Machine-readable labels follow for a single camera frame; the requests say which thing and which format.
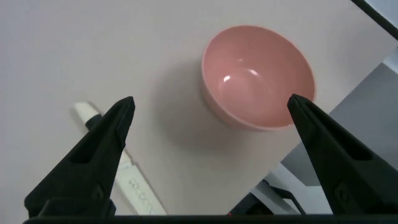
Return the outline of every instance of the gray surface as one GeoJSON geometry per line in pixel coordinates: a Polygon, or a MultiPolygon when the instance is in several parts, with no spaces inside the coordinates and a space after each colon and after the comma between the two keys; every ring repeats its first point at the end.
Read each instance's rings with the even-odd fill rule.
{"type": "MultiPolygon", "coordinates": [[[[331,113],[394,168],[398,169],[398,75],[383,63],[363,80],[331,113]]],[[[282,164],[305,185],[320,185],[303,144],[282,164]]]]}

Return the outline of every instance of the bowl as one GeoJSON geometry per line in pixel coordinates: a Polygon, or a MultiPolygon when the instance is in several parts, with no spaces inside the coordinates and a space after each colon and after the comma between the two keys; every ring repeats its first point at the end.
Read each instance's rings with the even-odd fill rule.
{"type": "Polygon", "coordinates": [[[287,101],[295,93],[315,97],[311,68],[281,35],[262,27],[236,26],[209,43],[201,63],[204,97],[235,128],[267,131],[293,123],[287,101]]]}

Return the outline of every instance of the table surface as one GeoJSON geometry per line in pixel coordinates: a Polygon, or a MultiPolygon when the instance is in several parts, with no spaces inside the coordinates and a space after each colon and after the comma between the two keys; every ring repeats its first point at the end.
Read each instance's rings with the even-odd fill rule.
{"type": "Polygon", "coordinates": [[[204,105],[200,59],[219,31],[274,30],[302,51],[331,111],[397,46],[350,1],[4,1],[1,216],[82,137],[71,109],[132,95],[127,150],[169,214],[223,214],[300,141],[294,127],[227,128],[204,105]]]}

